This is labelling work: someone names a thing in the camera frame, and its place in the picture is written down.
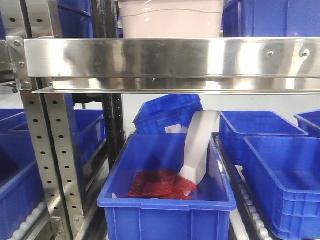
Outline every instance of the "white floor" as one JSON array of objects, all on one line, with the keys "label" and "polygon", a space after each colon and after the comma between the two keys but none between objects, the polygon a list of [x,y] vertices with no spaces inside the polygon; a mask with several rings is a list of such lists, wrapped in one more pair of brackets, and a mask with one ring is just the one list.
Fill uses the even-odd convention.
[{"label": "white floor", "polygon": [[[128,134],[135,131],[135,119],[142,103],[158,98],[157,94],[124,94],[123,112],[124,127]],[[201,95],[205,110],[269,110],[281,114],[294,124],[297,124],[294,114],[320,109],[320,95]],[[0,108],[22,108],[19,93],[13,93],[11,87],[0,87]],[[88,109],[102,109],[101,103],[92,102],[86,105]]]}]

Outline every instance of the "blue plastic crate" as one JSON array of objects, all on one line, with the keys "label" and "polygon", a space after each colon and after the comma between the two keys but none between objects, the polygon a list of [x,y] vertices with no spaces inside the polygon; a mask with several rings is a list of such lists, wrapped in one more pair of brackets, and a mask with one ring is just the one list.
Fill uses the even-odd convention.
[{"label": "blue plastic crate", "polygon": [[0,135],[0,240],[11,238],[43,197],[31,138]]},{"label": "blue plastic crate", "polygon": [[320,37],[320,0],[232,0],[224,37]]},{"label": "blue plastic crate", "polygon": [[58,5],[65,9],[91,16],[92,10],[90,0],[58,0]]},{"label": "blue plastic crate", "polygon": [[243,175],[280,239],[320,238],[320,139],[246,137]]},{"label": "blue plastic crate", "polygon": [[25,123],[27,120],[23,109],[0,109],[0,134],[6,134],[10,129]]},{"label": "blue plastic crate", "polygon": [[59,0],[62,35],[65,39],[94,37],[90,0]]},{"label": "blue plastic crate", "polygon": [[127,197],[137,172],[168,168],[178,173],[185,141],[185,134],[129,137],[98,198],[110,240],[228,239],[236,200],[212,139],[207,173],[192,193],[194,200]]},{"label": "blue plastic crate", "polygon": [[[105,122],[102,110],[75,110],[77,136],[81,149],[82,163],[85,164],[106,139]],[[28,124],[16,125],[9,131],[14,135],[29,135]]]},{"label": "blue plastic crate", "polygon": [[294,117],[299,128],[309,133],[309,137],[320,138],[320,110],[296,114]]},{"label": "blue plastic crate", "polygon": [[244,137],[307,137],[308,133],[273,111],[223,111],[221,143],[235,165],[243,164]]},{"label": "blue plastic crate", "polygon": [[196,94],[169,94],[145,102],[133,123],[140,134],[165,134],[166,127],[189,127],[196,111],[202,111]]},{"label": "blue plastic crate", "polygon": [[6,40],[6,30],[0,12],[0,40]]}]

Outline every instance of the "metal screw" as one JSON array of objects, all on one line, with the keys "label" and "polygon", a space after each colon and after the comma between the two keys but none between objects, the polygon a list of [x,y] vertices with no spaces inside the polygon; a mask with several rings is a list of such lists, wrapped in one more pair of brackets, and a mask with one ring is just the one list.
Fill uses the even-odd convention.
[{"label": "metal screw", "polygon": [[22,88],[23,90],[27,90],[27,89],[30,88],[30,85],[31,85],[30,82],[25,81],[25,82],[22,83],[21,88]]},{"label": "metal screw", "polygon": [[21,42],[18,40],[14,40],[14,45],[16,45],[17,47],[21,47]]},{"label": "metal screw", "polygon": [[19,66],[20,66],[20,68],[24,68],[26,66],[26,64],[24,61],[20,61]]},{"label": "metal screw", "polygon": [[310,53],[310,51],[309,51],[309,49],[305,49],[303,52],[302,52],[302,57],[306,57],[306,56],[308,56],[309,55],[309,53]]},{"label": "metal screw", "polygon": [[273,55],[275,55],[273,51],[268,51],[268,57],[272,57]]}]

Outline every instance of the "white plastic tub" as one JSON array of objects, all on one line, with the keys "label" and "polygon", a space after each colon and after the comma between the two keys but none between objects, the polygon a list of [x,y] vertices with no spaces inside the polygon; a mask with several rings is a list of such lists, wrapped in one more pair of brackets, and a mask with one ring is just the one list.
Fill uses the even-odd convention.
[{"label": "white plastic tub", "polygon": [[218,38],[223,0],[119,0],[124,38]]}]

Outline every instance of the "red meat slice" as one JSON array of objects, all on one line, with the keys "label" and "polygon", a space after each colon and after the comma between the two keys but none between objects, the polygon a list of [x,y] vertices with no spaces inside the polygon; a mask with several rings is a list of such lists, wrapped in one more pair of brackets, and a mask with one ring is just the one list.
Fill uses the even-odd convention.
[{"label": "red meat slice", "polygon": [[174,183],[174,188],[173,191],[175,193],[178,192],[183,192],[183,191],[196,191],[197,190],[197,185],[193,183],[192,181],[185,179],[181,176],[178,176]]},{"label": "red meat slice", "polygon": [[135,179],[133,181],[133,184],[130,188],[130,191],[128,193],[128,197],[132,198],[141,198],[142,197],[142,191],[146,185],[147,182],[150,181],[152,178],[153,173],[149,171],[141,171],[138,172],[135,176]]},{"label": "red meat slice", "polygon": [[147,182],[142,191],[142,197],[159,198],[174,193],[174,185],[170,182]]},{"label": "red meat slice", "polygon": [[186,196],[196,191],[197,185],[185,179],[169,169],[159,171],[138,172],[131,189],[129,197],[134,198],[161,198],[191,200]]}]

